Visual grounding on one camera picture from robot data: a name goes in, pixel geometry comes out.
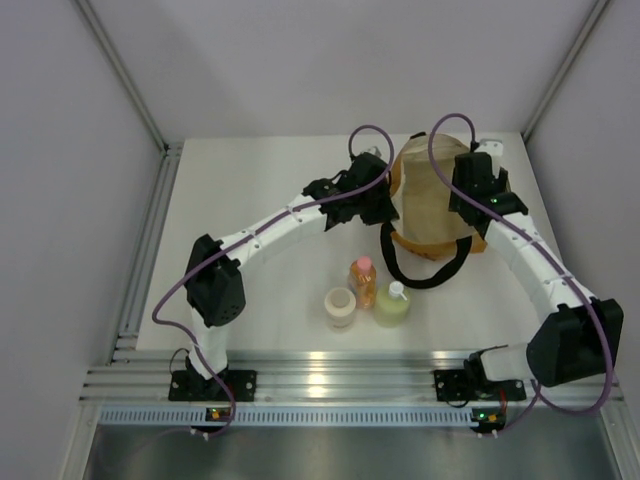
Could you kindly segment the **tan canvas bag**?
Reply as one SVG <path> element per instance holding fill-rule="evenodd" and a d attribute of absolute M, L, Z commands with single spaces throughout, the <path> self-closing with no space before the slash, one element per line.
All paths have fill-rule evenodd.
<path fill-rule="evenodd" d="M 436 288 L 453 278 L 468 256 L 481 254 L 487 244 L 478 233 L 448 210 L 450 189 L 435 169 L 450 178 L 455 157 L 469 151 L 460 140 L 437 134 L 433 140 L 432 164 L 428 154 L 429 136 L 419 132 L 409 138 L 391 168 L 390 195 L 399 218 L 386 222 L 380 230 L 382 256 L 392 278 L 414 290 Z M 414 258 L 445 264 L 431 277 L 411 279 L 399 266 L 396 248 Z"/>

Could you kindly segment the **orange bottle pink cap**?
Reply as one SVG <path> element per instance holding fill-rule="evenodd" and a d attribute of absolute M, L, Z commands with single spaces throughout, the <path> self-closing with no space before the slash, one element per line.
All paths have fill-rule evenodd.
<path fill-rule="evenodd" d="M 377 272 L 369 256 L 361 256 L 351 264 L 348 282 L 358 308 L 370 309 L 374 306 L 376 281 Z"/>

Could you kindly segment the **green bottle white cap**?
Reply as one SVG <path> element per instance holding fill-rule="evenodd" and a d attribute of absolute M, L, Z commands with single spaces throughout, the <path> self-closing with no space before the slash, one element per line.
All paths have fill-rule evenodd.
<path fill-rule="evenodd" d="M 406 318 L 410 307 L 410 295 L 403 283 L 393 281 L 380 287 L 376 293 L 374 320 L 382 327 L 396 327 Z"/>

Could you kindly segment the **cream jar bottle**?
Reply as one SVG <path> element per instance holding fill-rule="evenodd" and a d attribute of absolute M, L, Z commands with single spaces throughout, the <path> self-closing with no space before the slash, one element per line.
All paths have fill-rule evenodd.
<path fill-rule="evenodd" d="M 356 306 L 356 297 L 350 289 L 331 289 L 324 298 L 329 327 L 337 332 L 348 330 L 355 321 Z"/>

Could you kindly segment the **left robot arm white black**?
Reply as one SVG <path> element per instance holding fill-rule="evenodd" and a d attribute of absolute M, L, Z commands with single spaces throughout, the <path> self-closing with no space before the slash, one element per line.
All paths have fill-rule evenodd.
<path fill-rule="evenodd" d="M 351 158 L 333 178 L 312 181 L 292 202 L 234 235 L 198 238 L 184 284 L 195 338 L 183 369 L 173 373 L 172 401 L 216 400 L 228 375 L 229 326 L 246 306 L 245 283 L 270 258 L 307 237 L 360 218 L 365 225 L 396 218 L 390 165 L 370 151 Z"/>

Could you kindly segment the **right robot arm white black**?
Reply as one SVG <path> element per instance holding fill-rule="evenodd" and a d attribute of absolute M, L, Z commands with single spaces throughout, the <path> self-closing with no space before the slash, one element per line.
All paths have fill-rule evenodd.
<path fill-rule="evenodd" d="M 610 385 L 624 318 L 619 303 L 598 299 L 565 268 L 488 153 L 456 156 L 451 181 L 450 211 L 506 263 L 540 322 L 527 342 L 474 353 L 465 364 L 467 389 L 488 397 L 504 381 L 555 387 L 597 374 Z"/>

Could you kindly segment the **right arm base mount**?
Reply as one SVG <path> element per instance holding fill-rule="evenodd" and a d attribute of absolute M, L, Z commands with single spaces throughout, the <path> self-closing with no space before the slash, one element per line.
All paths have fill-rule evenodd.
<path fill-rule="evenodd" d="M 527 398 L 526 390 L 520 380 L 477 386 L 463 369 L 434 370 L 433 380 L 437 401 L 451 406 L 466 405 L 475 401 L 524 401 Z"/>

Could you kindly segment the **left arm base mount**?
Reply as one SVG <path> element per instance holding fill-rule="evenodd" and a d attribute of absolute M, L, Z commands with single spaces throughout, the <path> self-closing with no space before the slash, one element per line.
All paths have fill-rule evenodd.
<path fill-rule="evenodd" d="M 225 369 L 221 380 L 237 402 L 253 402 L 257 386 L 255 370 Z M 174 371 L 171 375 L 168 399 L 174 402 L 226 401 L 228 394 L 213 378 L 203 379 L 189 369 Z"/>

